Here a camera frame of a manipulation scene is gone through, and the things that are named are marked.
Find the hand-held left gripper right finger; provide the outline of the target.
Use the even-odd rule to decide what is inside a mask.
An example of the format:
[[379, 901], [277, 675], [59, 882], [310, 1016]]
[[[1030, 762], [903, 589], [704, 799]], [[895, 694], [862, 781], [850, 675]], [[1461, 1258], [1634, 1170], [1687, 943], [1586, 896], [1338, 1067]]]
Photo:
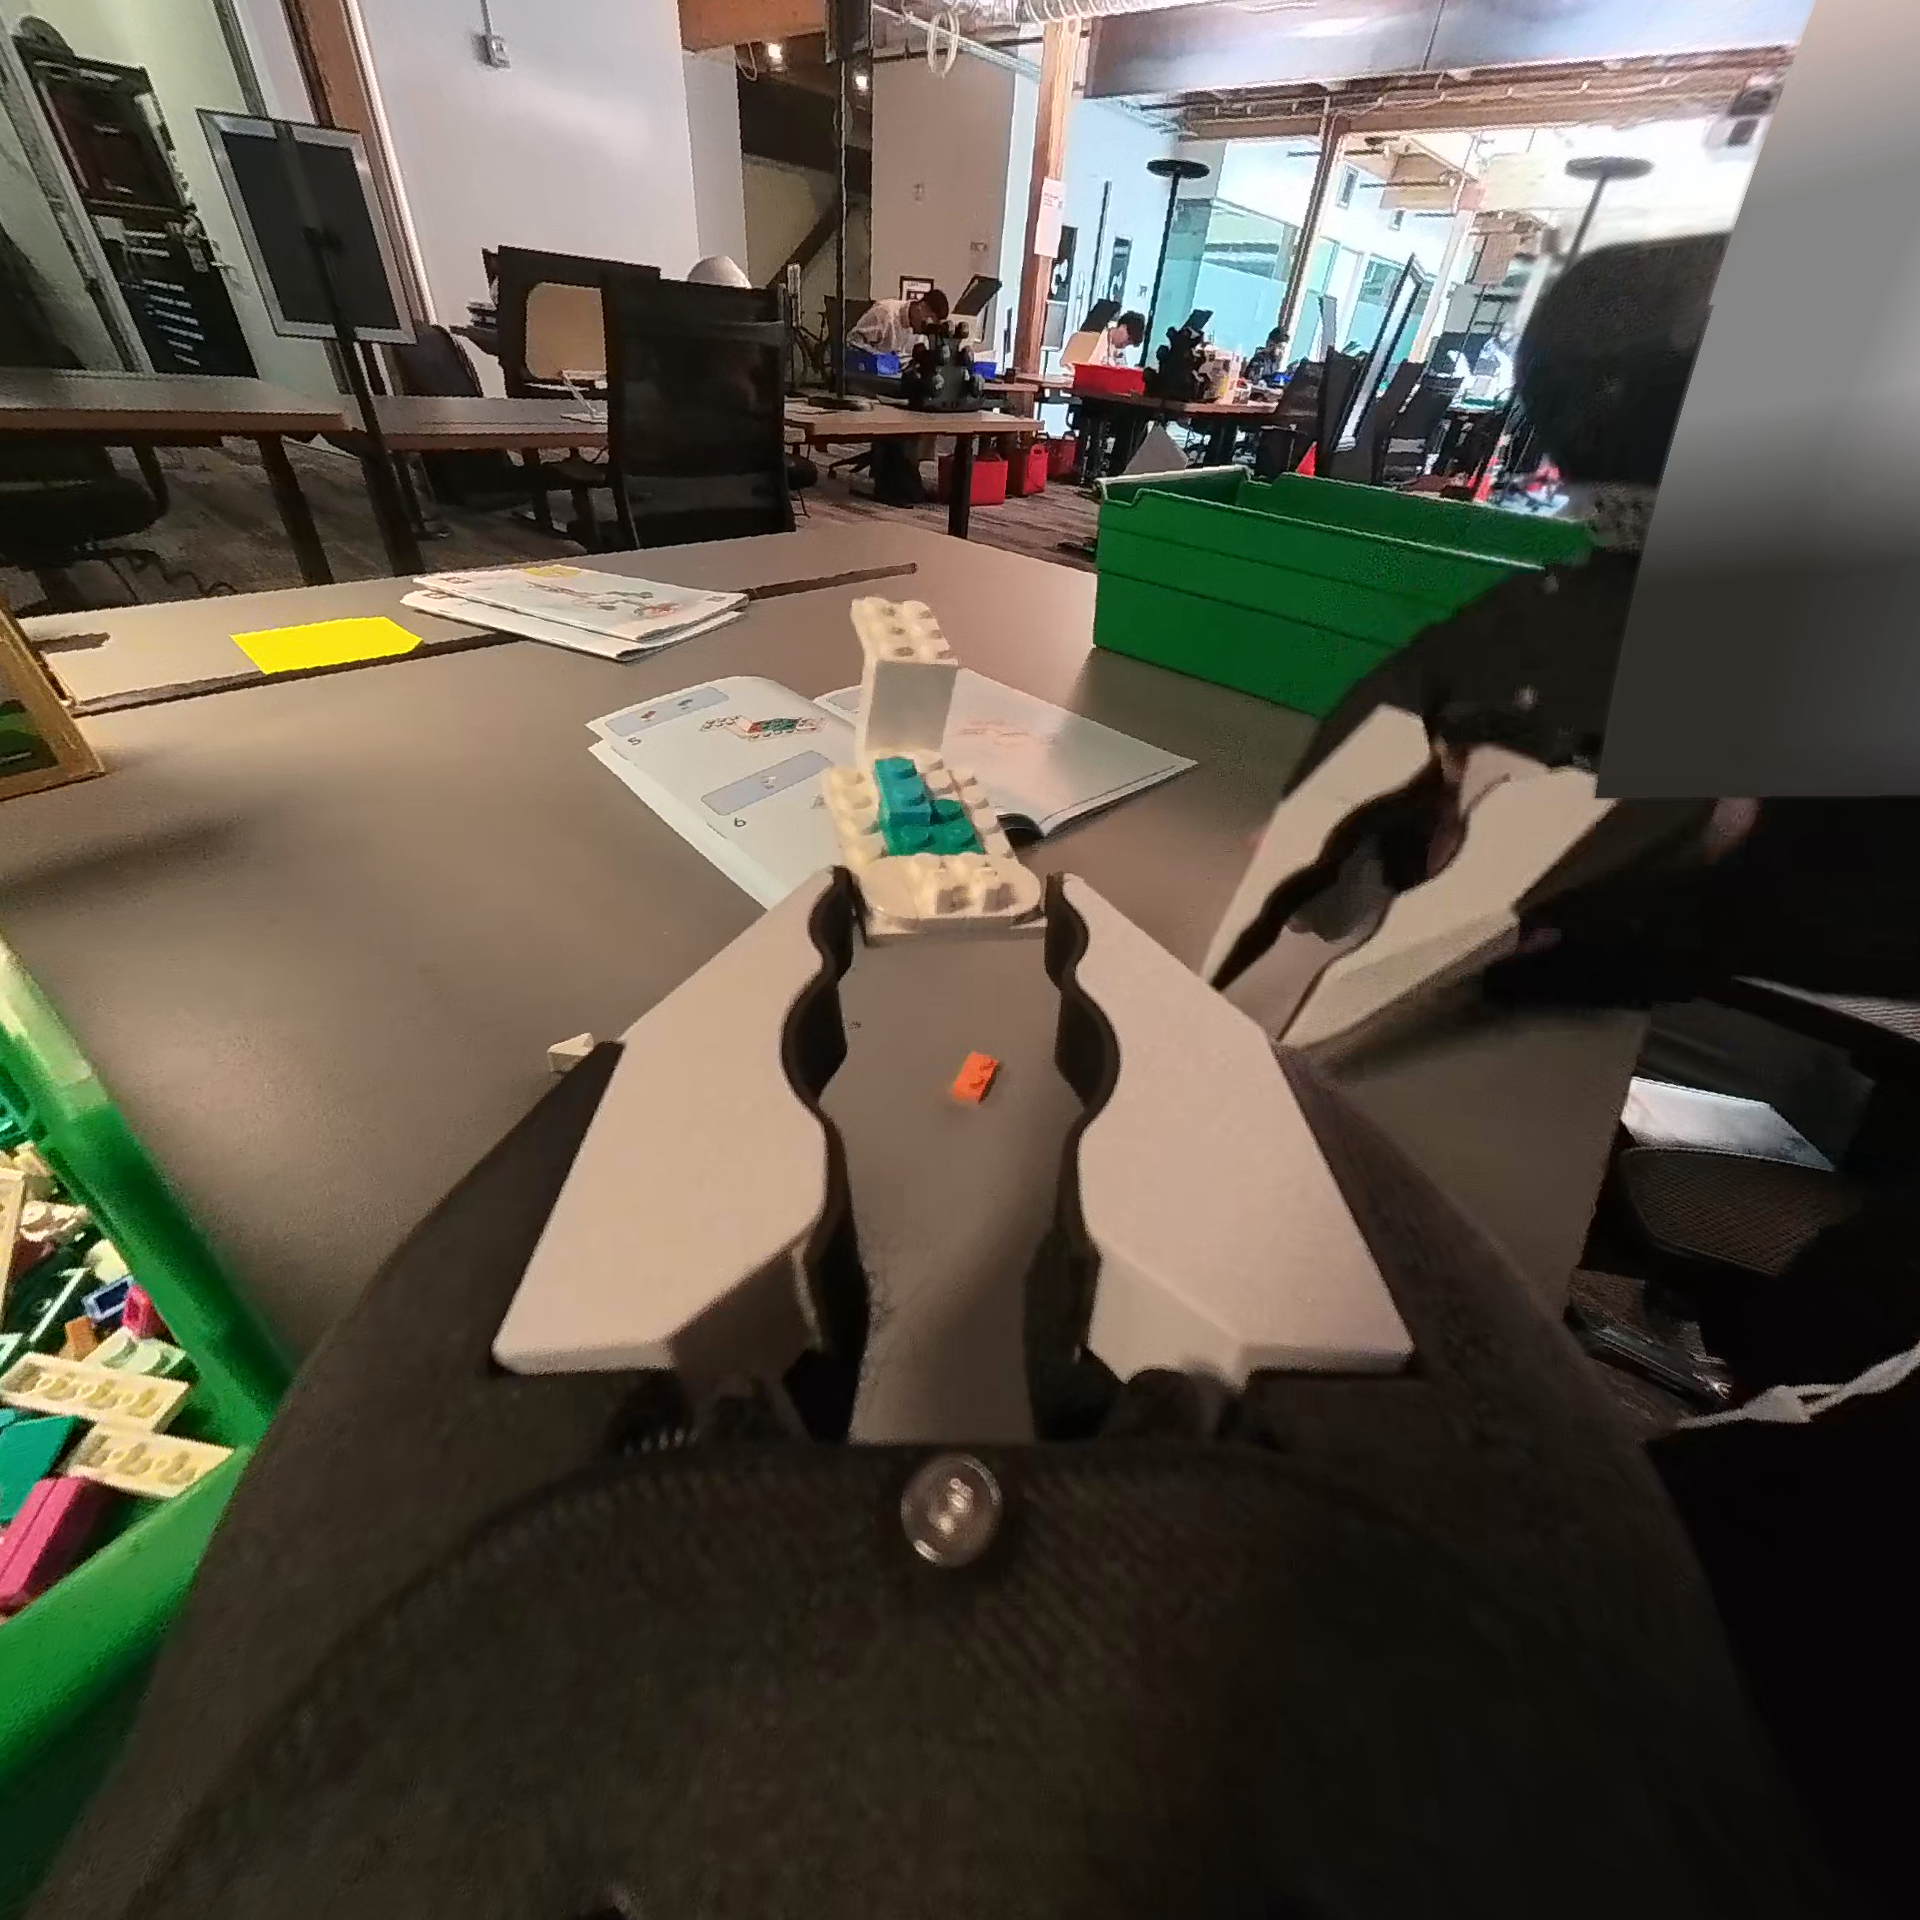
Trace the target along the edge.
[[1025, 1352], [1171, 1372], [1396, 1374], [1411, 1335], [1266, 1035], [1090, 882], [1046, 882], [1051, 1064], [1077, 1098]]

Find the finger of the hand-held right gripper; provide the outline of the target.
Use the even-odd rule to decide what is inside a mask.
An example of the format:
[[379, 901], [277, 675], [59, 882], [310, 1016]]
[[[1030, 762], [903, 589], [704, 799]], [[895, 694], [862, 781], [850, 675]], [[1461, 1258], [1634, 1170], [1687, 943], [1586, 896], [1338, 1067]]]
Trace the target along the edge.
[[1448, 776], [1425, 721], [1373, 711], [1272, 807], [1208, 937], [1206, 982], [1227, 993], [1266, 961], [1309, 978], [1358, 948], [1425, 878], [1445, 808]]
[[1376, 931], [1317, 972], [1272, 1029], [1278, 1045], [1329, 1047], [1373, 1037], [1509, 954], [1520, 896], [1610, 808], [1613, 801], [1595, 795], [1595, 773], [1474, 749], [1461, 762], [1461, 830], [1451, 859], [1396, 893]]

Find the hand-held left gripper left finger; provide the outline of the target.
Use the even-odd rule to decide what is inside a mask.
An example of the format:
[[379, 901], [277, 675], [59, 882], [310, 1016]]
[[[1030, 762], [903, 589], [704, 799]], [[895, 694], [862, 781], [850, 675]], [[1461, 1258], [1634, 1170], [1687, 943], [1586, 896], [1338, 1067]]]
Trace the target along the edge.
[[627, 1028], [492, 1332], [504, 1372], [858, 1362], [868, 1282], [819, 1107], [856, 925], [854, 878], [819, 872]]

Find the white lego assembly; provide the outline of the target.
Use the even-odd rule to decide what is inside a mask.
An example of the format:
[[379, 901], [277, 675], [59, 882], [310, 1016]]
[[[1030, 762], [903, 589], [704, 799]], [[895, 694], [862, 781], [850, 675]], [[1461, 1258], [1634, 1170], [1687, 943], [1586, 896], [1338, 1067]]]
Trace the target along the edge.
[[946, 759], [956, 658], [925, 603], [858, 594], [854, 759], [819, 776], [833, 864], [868, 943], [983, 939], [1040, 929], [1040, 882], [983, 782]]

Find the pile of mixed lego bricks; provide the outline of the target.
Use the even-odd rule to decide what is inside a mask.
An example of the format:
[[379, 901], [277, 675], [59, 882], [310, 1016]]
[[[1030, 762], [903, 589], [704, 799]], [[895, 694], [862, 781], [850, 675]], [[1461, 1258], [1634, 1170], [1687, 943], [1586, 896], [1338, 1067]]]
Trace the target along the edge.
[[2, 1124], [2, 1622], [239, 1444], [114, 1234]]

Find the lego set box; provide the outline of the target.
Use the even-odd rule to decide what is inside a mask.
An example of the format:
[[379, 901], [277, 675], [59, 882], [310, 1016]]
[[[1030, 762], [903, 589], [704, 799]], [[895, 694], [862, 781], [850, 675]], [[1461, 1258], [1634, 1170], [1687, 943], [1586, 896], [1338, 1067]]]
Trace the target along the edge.
[[106, 776], [60, 684], [2, 607], [2, 801]]

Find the white paper sheet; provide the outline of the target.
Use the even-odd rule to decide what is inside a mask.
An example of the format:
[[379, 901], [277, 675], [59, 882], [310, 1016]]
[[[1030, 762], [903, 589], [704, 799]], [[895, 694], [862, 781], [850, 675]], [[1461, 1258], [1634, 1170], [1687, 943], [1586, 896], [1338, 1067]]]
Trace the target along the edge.
[[1831, 1162], [1772, 1103], [1738, 1092], [1634, 1079], [1617, 1124], [1634, 1145], [1702, 1151], [1831, 1171]]

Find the open instruction booklet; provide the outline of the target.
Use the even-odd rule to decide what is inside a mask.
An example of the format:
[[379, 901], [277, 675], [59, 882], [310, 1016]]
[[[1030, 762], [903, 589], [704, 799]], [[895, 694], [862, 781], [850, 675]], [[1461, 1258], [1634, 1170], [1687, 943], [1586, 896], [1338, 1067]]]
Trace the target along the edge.
[[[716, 680], [587, 721], [587, 752], [756, 905], [780, 905], [833, 853], [819, 781], [854, 759], [856, 690], [816, 700], [771, 680]], [[983, 781], [1013, 847], [1040, 841], [1195, 770], [1104, 721], [969, 666], [942, 752]]]

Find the black floor lamp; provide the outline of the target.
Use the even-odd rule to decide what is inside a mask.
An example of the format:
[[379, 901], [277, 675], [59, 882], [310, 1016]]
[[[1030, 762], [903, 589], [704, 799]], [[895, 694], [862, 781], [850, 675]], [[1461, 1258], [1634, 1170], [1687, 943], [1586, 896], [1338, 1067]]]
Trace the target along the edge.
[[1564, 164], [1564, 176], [1583, 181], [1588, 188], [1588, 198], [1577, 211], [1572, 243], [1564, 251], [1564, 265], [1572, 265], [1586, 251], [1609, 184], [1639, 181], [1650, 173], [1650, 165], [1653, 164], [1648, 155], [1621, 155], [1621, 151], [1572, 155]]
[[1211, 191], [1206, 188], [1211, 173], [1208, 164], [1190, 155], [1161, 155], [1148, 164], [1148, 173], [1163, 181], [1163, 221], [1154, 257], [1150, 299], [1143, 301], [1143, 361], [1150, 361], [1163, 334], [1185, 320], [1211, 216]]

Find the brown wooden table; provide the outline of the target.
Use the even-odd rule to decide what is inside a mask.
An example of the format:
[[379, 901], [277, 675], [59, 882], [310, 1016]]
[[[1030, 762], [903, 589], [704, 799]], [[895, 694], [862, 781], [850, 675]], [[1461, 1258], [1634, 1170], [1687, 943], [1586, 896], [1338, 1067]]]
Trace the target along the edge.
[[300, 394], [260, 377], [2, 371], [2, 439], [125, 449], [254, 441], [303, 589], [335, 585], [335, 573], [286, 441], [344, 429], [344, 394]]
[[1013, 449], [1030, 446], [1046, 436], [1040, 421], [1004, 411], [911, 411], [890, 398], [862, 398], [826, 407], [823, 394], [792, 394], [783, 403], [788, 436], [819, 469], [831, 469], [845, 449], [868, 475], [858, 502], [879, 509], [925, 509], [935, 504], [920, 469], [931, 463], [946, 446], [946, 496], [942, 531], [954, 542], [969, 542], [972, 509], [983, 504], [977, 475], [989, 463], [1013, 461]]

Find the closed instruction booklet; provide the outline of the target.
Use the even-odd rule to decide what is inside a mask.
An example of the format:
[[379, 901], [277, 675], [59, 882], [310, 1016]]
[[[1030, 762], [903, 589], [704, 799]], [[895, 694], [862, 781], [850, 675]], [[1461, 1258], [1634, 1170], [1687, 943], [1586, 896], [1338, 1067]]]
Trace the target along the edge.
[[679, 589], [578, 563], [525, 563], [421, 573], [401, 603], [595, 661], [640, 661], [729, 624], [747, 611], [747, 590]]

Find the yellow paper sheet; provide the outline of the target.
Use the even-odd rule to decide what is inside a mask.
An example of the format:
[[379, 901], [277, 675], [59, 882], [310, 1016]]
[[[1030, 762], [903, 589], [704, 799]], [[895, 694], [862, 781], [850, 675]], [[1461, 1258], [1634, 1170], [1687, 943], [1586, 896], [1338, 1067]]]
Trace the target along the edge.
[[335, 666], [401, 661], [421, 636], [391, 615], [321, 615], [227, 636], [258, 675], [292, 680]]

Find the black mesh office chair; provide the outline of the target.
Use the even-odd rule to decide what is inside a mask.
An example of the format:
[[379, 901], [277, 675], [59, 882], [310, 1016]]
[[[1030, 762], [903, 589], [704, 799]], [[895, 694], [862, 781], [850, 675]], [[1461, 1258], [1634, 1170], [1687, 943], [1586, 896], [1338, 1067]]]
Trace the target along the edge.
[[620, 542], [669, 549], [792, 532], [780, 294], [608, 267], [601, 334]]

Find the black panel on stand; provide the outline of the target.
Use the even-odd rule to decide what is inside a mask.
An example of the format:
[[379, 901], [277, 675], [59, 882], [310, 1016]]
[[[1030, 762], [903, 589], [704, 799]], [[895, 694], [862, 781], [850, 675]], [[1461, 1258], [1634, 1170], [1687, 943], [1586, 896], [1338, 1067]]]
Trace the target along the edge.
[[264, 317], [281, 341], [327, 344], [391, 573], [421, 571], [421, 524], [377, 403], [377, 348], [413, 344], [395, 243], [355, 129], [199, 109]]

